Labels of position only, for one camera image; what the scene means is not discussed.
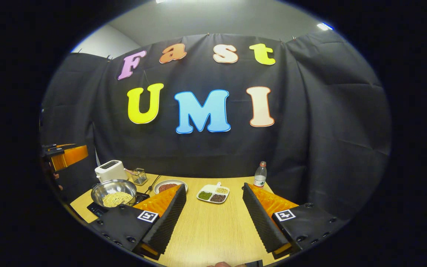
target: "plastic water bottle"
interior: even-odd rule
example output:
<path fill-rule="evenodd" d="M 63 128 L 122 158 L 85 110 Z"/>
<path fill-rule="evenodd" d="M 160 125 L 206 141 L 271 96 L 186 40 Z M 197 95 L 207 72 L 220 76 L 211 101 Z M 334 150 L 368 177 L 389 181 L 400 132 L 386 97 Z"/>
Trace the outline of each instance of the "plastic water bottle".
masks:
<path fill-rule="evenodd" d="M 263 188 L 266 181 L 266 162 L 260 162 L 258 169 L 255 172 L 254 185 Z"/>

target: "toaster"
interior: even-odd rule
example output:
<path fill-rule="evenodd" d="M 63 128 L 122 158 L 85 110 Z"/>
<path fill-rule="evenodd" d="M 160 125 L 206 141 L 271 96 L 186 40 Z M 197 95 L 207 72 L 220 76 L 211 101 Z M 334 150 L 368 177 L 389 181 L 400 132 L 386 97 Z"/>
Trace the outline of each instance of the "toaster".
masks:
<path fill-rule="evenodd" d="M 123 162 L 117 161 L 115 159 L 96 167 L 95 174 L 100 182 L 112 179 L 128 179 L 124 171 Z"/>

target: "letter m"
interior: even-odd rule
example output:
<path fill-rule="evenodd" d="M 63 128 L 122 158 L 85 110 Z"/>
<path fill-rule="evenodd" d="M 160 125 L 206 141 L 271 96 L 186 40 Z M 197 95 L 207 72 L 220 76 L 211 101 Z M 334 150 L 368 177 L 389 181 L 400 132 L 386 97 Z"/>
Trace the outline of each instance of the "letter m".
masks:
<path fill-rule="evenodd" d="M 225 90 L 213 90 L 207 96 L 203 106 L 200 105 L 192 92 L 181 92 L 174 96 L 179 102 L 179 127 L 176 128 L 178 134 L 190 134 L 193 127 L 189 124 L 192 119 L 195 127 L 202 132 L 210 117 L 210 124 L 207 126 L 209 132 L 227 132 L 230 125 L 227 123 L 227 111 L 225 102 L 229 93 Z"/>

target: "wooden table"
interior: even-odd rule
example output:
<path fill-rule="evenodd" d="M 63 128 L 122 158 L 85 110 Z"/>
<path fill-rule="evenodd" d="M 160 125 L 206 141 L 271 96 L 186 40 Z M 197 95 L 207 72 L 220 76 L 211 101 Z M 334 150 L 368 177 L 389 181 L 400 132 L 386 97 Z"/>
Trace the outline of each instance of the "wooden table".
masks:
<path fill-rule="evenodd" d="M 144 193 L 157 175 L 147 174 L 148 181 L 143 186 L 137 186 Z M 184 178 L 161 176 L 158 182 L 167 179 L 179 179 L 188 185 L 187 201 L 182 210 L 171 241 L 166 252 L 159 260 L 147 259 L 168 267 L 206 267 L 225 261 L 231 266 L 242 263 L 263 260 L 263 265 L 282 260 L 274 260 L 259 238 L 258 232 L 249 216 L 242 199 L 242 186 L 245 182 L 252 184 L 254 178 Z M 230 189 L 230 194 L 222 204 L 200 201 L 196 195 L 206 184 L 222 183 Z M 272 192 L 268 184 L 264 190 Z M 88 223 L 97 217 L 87 206 L 92 203 L 91 190 L 79 196 L 70 205 Z"/>

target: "human hand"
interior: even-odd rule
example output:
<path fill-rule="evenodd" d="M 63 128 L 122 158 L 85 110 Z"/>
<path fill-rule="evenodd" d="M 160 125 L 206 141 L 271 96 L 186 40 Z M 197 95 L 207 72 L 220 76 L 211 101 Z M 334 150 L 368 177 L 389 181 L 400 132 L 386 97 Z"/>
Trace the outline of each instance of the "human hand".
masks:
<path fill-rule="evenodd" d="M 227 262 L 222 261 L 222 262 L 217 262 L 217 264 L 215 264 L 215 266 L 209 265 L 207 267 L 231 267 L 231 266 Z M 237 265 L 235 267 L 246 267 L 246 265 L 240 264 L 240 265 Z"/>
<path fill-rule="evenodd" d="M 59 174 L 54 174 L 54 179 L 59 179 Z M 61 186 L 61 185 L 59 185 L 59 189 L 62 191 L 62 190 L 64 190 L 64 188 Z"/>

